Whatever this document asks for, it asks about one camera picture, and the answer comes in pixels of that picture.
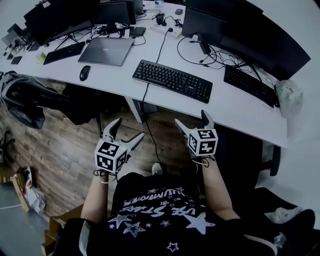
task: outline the black and white cube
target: black and white cube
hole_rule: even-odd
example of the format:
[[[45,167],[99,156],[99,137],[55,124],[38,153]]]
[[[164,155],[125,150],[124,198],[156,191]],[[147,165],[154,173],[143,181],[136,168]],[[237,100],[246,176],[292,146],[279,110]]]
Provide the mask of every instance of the black and white cube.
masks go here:
[[[127,151],[126,147],[116,142],[100,139],[94,151],[95,166],[116,174],[117,170],[127,161]]]
[[[218,136],[215,129],[197,129],[190,131],[188,146],[198,157],[216,153]]]

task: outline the shoe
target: shoe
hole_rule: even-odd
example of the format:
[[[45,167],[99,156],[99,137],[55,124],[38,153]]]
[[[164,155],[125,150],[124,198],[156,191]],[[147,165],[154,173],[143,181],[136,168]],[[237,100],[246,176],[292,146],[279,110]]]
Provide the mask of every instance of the shoe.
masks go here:
[[[155,174],[158,174],[161,176],[164,174],[164,171],[162,170],[161,165],[158,162],[155,162],[152,166],[152,175],[155,175]]]

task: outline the keyboard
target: keyboard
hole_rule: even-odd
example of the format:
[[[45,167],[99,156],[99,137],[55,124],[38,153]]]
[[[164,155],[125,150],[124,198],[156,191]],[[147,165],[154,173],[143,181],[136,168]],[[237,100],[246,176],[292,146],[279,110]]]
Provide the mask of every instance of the keyboard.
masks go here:
[[[43,65],[80,55],[85,45],[86,42],[77,42],[59,50],[51,51],[46,56]]]
[[[143,59],[132,78],[166,88],[203,103],[209,102],[213,85],[212,82],[200,77]]]
[[[270,107],[274,107],[275,91],[253,76],[227,65],[225,67],[224,81],[257,97],[267,103]]]

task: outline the white tabletop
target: white tabletop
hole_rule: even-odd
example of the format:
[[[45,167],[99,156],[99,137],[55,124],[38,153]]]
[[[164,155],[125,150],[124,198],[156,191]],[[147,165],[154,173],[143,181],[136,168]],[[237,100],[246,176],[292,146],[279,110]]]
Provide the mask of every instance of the white tabletop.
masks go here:
[[[156,9],[154,2],[146,1],[146,8]],[[166,16],[181,19],[183,23],[184,12],[176,15],[176,9],[185,9],[184,6],[165,3],[161,11]],[[151,18],[155,13],[148,13],[146,17]],[[155,20],[141,20],[136,23],[137,27],[146,27],[144,34],[146,43],[132,46],[123,65],[109,66],[100,64],[89,64],[91,70],[86,81],[80,81],[79,74],[84,63],[78,63],[79,56],[70,57],[48,65],[37,64],[36,56],[40,52],[53,51],[59,42],[50,43],[49,47],[41,47],[38,51],[21,51],[18,56],[23,56],[18,65],[11,65],[10,60],[5,58],[0,62],[0,71],[14,70],[19,74],[29,75],[44,79],[52,79],[66,83],[81,85],[101,91],[142,100],[147,84],[132,79],[140,60],[155,62],[157,60],[165,32],[169,27],[175,28],[175,22],[168,18],[167,26],[159,26],[150,29]],[[278,108],[270,108],[258,98],[225,83],[225,69],[215,70],[201,65],[195,65],[183,60],[177,52],[178,38],[172,34],[167,35],[163,45],[158,63],[177,70],[198,76],[213,83],[210,101],[208,104],[186,97],[184,95],[150,85],[145,97],[145,102],[165,107],[174,111],[185,113],[194,117],[201,117],[201,110],[207,111],[215,123],[235,129],[253,137],[270,142],[274,145],[287,148],[287,120],[283,119]],[[189,43],[186,38],[179,45],[180,53],[192,62],[199,62],[206,56],[197,43]],[[63,46],[72,44],[68,40]],[[137,38],[135,44],[143,43],[143,38]]]

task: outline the wooden floor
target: wooden floor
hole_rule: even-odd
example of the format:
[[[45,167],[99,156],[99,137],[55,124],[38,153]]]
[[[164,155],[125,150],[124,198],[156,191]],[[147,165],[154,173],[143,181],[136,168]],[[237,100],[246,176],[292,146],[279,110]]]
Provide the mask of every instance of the wooden floor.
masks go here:
[[[48,216],[61,215],[82,204],[89,190],[95,170],[94,150],[99,140],[96,120],[74,125],[57,110],[46,109],[41,130],[26,127],[16,121],[2,105],[0,107],[0,137],[10,130],[15,143],[9,153],[14,159],[12,168],[33,167],[37,187],[46,194]],[[131,153],[120,176],[129,172],[150,175],[154,162],[158,162],[155,146],[145,124],[137,123],[131,112],[119,112],[112,116],[101,115],[102,127],[114,119],[122,118],[117,139],[127,140],[135,134],[146,132],[143,141]],[[194,128],[200,125],[197,118],[160,108],[148,117],[153,137],[157,142],[158,155],[171,173],[194,168],[183,137],[174,126],[174,118]],[[117,182],[109,186],[108,209]]]

